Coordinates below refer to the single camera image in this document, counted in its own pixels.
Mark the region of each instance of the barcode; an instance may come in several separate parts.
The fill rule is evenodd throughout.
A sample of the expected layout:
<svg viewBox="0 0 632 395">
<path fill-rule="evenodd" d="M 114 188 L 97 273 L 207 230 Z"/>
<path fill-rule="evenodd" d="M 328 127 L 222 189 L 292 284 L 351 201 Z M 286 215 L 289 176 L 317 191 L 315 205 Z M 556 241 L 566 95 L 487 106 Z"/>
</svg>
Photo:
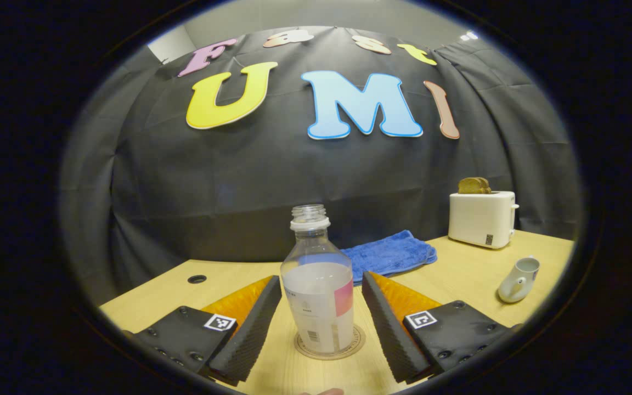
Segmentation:
<svg viewBox="0 0 632 395">
<path fill-rule="evenodd" d="M 317 332 L 312 332 L 310 330 L 307 330 L 306 332 L 309 333 L 309 339 L 311 339 L 312 342 L 316 342 L 316 343 L 319 342 L 319 340 L 318 340 L 318 333 Z"/>
</svg>

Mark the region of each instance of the black backdrop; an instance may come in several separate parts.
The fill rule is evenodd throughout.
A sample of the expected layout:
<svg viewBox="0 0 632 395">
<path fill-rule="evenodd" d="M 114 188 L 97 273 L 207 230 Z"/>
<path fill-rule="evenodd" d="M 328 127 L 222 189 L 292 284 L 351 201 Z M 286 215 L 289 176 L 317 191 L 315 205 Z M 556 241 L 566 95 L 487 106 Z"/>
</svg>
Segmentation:
<svg viewBox="0 0 632 395">
<path fill-rule="evenodd" d="M 465 177 L 516 192 L 517 228 L 574 237 L 581 213 L 579 165 L 547 96 L 510 58 L 483 40 L 413 58 L 376 32 L 301 26 L 309 41 L 263 48 L 296 27 L 243 35 L 199 71 L 176 77 L 191 53 L 161 65 L 147 47 L 98 89 L 72 130 L 60 180 L 65 240 L 90 296 L 103 303 L 188 258 L 280 261 L 294 236 L 291 207 L 321 202 L 329 237 L 341 248 L 409 229 L 430 240 L 447 234 L 449 194 Z M 359 48 L 375 38 L 392 50 Z M 426 48 L 421 43 L 409 43 Z M 246 65 L 274 61 L 266 99 L 241 120 L 208 130 L 185 114 L 199 80 L 231 72 L 217 105 L 241 97 Z M 419 138 L 387 137 L 351 126 L 348 137 L 313 140 L 313 90 L 301 74 L 339 72 L 364 88 L 372 73 L 395 75 Z M 461 137 L 439 131 L 428 80 L 447 93 Z"/>
<path fill-rule="evenodd" d="M 479 29 L 497 32 L 496 25 L 514 37 L 505 45 L 556 82 L 549 87 L 562 112 L 583 126 L 574 137 L 590 190 L 591 237 L 573 265 L 595 265 L 582 280 L 568 279 L 576 292 L 542 311 L 549 327 L 533 328 L 525 348 L 505 352 L 511 358 L 486 375 L 460 367 L 462 382 L 477 379 L 444 391 L 632 393 L 632 2 L 446 4 Z M 151 21 L 180 2 L 137 5 L 90 3 L 75 12 L 0 5 L 0 393 L 189 393 L 105 342 L 100 333 L 119 338 L 103 325 L 88 324 L 55 225 L 63 131 L 130 49 L 93 61 L 141 27 L 131 42 L 161 33 L 168 25 Z M 13 45 L 12 37 L 22 39 Z"/>
</svg>

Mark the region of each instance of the bottle neck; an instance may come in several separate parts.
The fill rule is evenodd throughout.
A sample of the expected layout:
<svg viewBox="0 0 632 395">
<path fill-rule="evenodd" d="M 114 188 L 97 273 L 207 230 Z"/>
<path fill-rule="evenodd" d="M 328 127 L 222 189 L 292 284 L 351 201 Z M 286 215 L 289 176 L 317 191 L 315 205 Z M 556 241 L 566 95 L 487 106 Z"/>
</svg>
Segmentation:
<svg viewBox="0 0 632 395">
<path fill-rule="evenodd" d="M 314 230 L 296 230 L 296 241 L 328 241 L 328 230 L 326 228 Z"/>
</svg>

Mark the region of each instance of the toaster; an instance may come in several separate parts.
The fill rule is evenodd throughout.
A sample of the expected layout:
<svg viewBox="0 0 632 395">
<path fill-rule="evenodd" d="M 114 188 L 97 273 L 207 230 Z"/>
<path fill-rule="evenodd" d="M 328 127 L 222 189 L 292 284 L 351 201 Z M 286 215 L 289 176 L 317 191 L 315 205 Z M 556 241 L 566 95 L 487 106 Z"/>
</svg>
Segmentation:
<svg viewBox="0 0 632 395">
<path fill-rule="evenodd" d="M 492 249 L 514 237 L 516 194 L 509 191 L 453 193 L 450 195 L 448 236 Z"/>
</svg>

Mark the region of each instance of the yellow letter u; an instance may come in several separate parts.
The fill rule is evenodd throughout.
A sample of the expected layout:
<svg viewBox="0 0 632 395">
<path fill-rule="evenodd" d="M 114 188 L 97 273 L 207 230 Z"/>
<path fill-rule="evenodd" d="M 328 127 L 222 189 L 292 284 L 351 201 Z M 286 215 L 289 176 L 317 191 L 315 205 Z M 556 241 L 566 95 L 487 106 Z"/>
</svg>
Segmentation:
<svg viewBox="0 0 632 395">
<path fill-rule="evenodd" d="M 212 128 L 235 122 L 259 107 L 268 92 L 268 75 L 276 62 L 256 63 L 240 70 L 247 74 L 243 96 L 229 105 L 216 105 L 221 83 L 230 77 L 230 72 L 204 78 L 193 87 L 194 95 L 187 109 L 187 123 L 193 128 Z"/>
</svg>

